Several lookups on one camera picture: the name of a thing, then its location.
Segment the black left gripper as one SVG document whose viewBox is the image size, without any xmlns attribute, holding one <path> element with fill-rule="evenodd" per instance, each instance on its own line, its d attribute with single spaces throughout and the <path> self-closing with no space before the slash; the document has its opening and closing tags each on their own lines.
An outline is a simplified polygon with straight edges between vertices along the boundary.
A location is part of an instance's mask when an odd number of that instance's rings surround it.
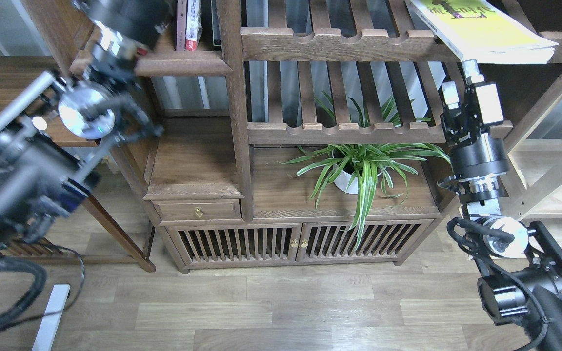
<svg viewBox="0 0 562 351">
<path fill-rule="evenodd" d="M 95 25 L 116 31 L 149 50 L 155 49 L 174 15 L 169 0 L 75 0 L 74 7 Z"/>
</svg>

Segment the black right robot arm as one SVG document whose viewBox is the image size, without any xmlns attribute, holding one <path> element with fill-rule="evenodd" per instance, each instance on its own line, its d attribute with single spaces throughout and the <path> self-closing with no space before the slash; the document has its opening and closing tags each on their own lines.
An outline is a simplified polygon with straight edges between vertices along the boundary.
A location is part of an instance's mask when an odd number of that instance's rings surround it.
<svg viewBox="0 0 562 351">
<path fill-rule="evenodd" d="M 526 351 L 562 351 L 562 249 L 539 221 L 524 225 L 502 215 L 505 196 L 498 178 L 509 171 L 501 138 L 490 134 L 503 123 L 497 85 L 485 80 L 478 63 L 462 62 L 465 97 L 454 82 L 442 84 L 444 138 L 453 174 L 439 186 L 459 196 L 462 217 L 447 231 L 475 261 L 482 308 L 495 325 L 524 328 Z"/>
</svg>

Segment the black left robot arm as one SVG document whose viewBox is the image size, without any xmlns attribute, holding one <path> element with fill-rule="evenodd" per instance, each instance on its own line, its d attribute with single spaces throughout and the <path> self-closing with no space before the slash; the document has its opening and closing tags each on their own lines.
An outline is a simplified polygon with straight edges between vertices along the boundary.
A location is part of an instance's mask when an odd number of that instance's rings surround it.
<svg viewBox="0 0 562 351">
<path fill-rule="evenodd" d="M 8 257 L 14 240 L 45 236 L 90 195 L 96 166 L 115 146 L 160 136 L 134 99 L 138 57 L 154 49 L 170 23 L 168 0 L 74 0 L 100 29 L 81 79 L 42 72 L 0 113 L 0 273 L 33 276 L 29 289 L 0 314 L 0 333 L 32 320 L 22 314 L 42 293 L 47 273 L 35 262 Z"/>
</svg>

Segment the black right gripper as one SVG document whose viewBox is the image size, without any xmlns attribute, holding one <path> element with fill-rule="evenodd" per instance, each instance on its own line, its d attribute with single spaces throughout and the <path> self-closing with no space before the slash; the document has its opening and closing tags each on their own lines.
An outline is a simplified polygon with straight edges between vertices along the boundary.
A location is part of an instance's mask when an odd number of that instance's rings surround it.
<svg viewBox="0 0 562 351">
<path fill-rule="evenodd" d="M 505 174 L 509 164 L 504 144 L 490 135 L 490 127 L 504 122 L 497 85 L 486 82 L 474 58 L 462 61 L 462 73 L 467 86 L 463 104 L 454 81 L 444 81 L 440 87 L 453 178 L 464 182 Z"/>
</svg>

